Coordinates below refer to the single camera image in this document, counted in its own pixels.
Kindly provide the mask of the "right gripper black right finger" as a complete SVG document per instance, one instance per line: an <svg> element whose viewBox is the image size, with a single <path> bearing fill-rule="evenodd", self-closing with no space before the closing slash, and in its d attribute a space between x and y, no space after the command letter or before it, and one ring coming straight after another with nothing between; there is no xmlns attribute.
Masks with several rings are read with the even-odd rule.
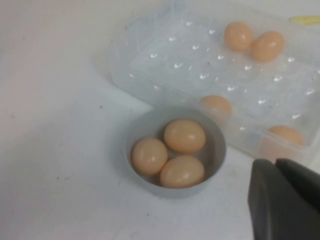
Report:
<svg viewBox="0 0 320 240"><path fill-rule="evenodd" d="M275 162L275 214L279 220L320 219L320 175L290 159Z"/></svg>

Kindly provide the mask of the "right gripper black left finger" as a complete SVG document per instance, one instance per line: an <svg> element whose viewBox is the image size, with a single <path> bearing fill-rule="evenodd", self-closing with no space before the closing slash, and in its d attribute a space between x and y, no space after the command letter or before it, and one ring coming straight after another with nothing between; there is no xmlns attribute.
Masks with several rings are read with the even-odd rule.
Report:
<svg viewBox="0 0 320 240"><path fill-rule="evenodd" d="M279 220L276 215L276 161L252 163L248 206L255 240L318 240L319 220Z"/></svg>

